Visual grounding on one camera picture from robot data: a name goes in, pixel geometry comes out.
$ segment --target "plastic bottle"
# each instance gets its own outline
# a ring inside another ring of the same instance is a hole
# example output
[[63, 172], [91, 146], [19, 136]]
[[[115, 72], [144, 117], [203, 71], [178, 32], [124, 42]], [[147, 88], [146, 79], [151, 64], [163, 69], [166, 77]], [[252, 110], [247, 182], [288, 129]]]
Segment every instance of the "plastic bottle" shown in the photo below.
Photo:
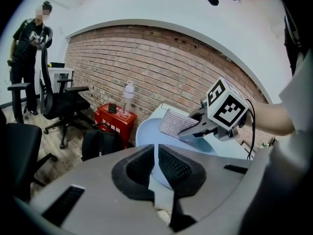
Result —
[[124, 90], [123, 103], [122, 103], [122, 115], [127, 115], [130, 112], [131, 102], [134, 96], [134, 90], [135, 90], [134, 82], [127, 81], [127, 85]]

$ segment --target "black backpack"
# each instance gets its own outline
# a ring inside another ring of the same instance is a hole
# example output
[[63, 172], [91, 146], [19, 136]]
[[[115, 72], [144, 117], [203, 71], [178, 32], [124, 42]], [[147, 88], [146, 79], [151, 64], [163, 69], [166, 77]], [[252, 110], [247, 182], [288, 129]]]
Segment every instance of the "black backpack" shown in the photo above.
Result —
[[93, 129], [85, 133], [82, 144], [82, 161], [122, 150], [123, 140], [121, 136], [112, 130], [108, 124], [99, 123], [94, 125], [94, 128], [102, 124], [111, 131], [104, 132], [99, 129]]

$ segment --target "black cable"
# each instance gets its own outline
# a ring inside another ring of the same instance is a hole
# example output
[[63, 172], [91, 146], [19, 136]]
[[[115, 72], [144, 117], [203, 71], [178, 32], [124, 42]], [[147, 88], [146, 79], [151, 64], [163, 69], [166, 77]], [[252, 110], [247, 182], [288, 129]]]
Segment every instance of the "black cable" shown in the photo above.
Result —
[[251, 153], [252, 153], [253, 147], [254, 147], [254, 141], [255, 141], [255, 111], [254, 111], [254, 107], [253, 107], [252, 102], [249, 99], [246, 99], [246, 101], [248, 101], [251, 104], [252, 109], [253, 109], [253, 113], [252, 113], [252, 111], [250, 109], [248, 109], [248, 111], [252, 115], [252, 120], [253, 120], [253, 122], [252, 122], [252, 143], [251, 143], [251, 149], [250, 149], [250, 152], [249, 152], [249, 154], [248, 154], [248, 156], [246, 158], [246, 159], [250, 160]]

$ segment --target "red box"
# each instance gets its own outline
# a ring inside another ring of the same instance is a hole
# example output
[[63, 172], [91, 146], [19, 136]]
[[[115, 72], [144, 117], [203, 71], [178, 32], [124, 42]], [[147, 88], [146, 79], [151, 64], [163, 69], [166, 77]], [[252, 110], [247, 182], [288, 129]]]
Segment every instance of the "red box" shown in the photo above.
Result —
[[[98, 111], [95, 112], [94, 122], [107, 123], [112, 129], [117, 131], [123, 140], [123, 149], [126, 148], [128, 140], [131, 136], [134, 121], [137, 117], [136, 114], [129, 112], [126, 116], [121, 114], [121, 107], [117, 106], [117, 113], [109, 113], [109, 104], [105, 104], [98, 107]], [[109, 131], [104, 125], [99, 125], [99, 129], [103, 131]]]

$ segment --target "office chair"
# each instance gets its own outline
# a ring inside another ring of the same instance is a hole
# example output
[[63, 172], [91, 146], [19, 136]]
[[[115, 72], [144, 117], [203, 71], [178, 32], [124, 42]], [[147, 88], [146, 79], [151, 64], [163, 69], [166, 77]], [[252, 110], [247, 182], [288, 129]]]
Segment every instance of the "office chair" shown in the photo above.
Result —
[[[15, 84], [8, 87], [9, 91], [25, 90], [30, 83]], [[37, 161], [40, 141], [42, 136], [41, 128], [31, 124], [8, 123], [0, 109], [0, 126], [3, 133], [4, 147], [3, 156], [5, 165], [8, 166], [6, 175], [12, 194], [23, 201], [30, 198], [30, 184], [35, 182], [45, 186], [34, 177], [37, 170], [50, 158], [57, 161], [58, 158], [51, 153]]]
[[83, 125], [80, 125], [74, 120], [81, 119], [93, 125], [93, 121], [83, 115], [80, 111], [88, 109], [90, 104], [83, 99], [78, 93], [88, 91], [88, 87], [71, 87], [66, 88], [65, 92], [64, 86], [67, 82], [72, 82], [72, 79], [59, 79], [58, 83], [61, 83], [60, 90], [58, 93], [53, 93], [51, 87], [51, 81], [49, 77], [48, 65], [47, 65], [47, 49], [45, 47], [45, 43], [42, 43], [42, 75], [44, 79], [44, 83], [40, 80], [41, 86], [41, 114], [46, 119], [54, 119], [59, 118], [60, 121], [47, 126], [44, 129], [44, 133], [48, 134], [49, 129], [55, 128], [57, 126], [63, 127], [63, 137], [60, 144], [60, 149], [65, 149], [64, 139], [67, 131], [67, 127], [72, 125], [78, 129], [86, 130], [87, 128]]

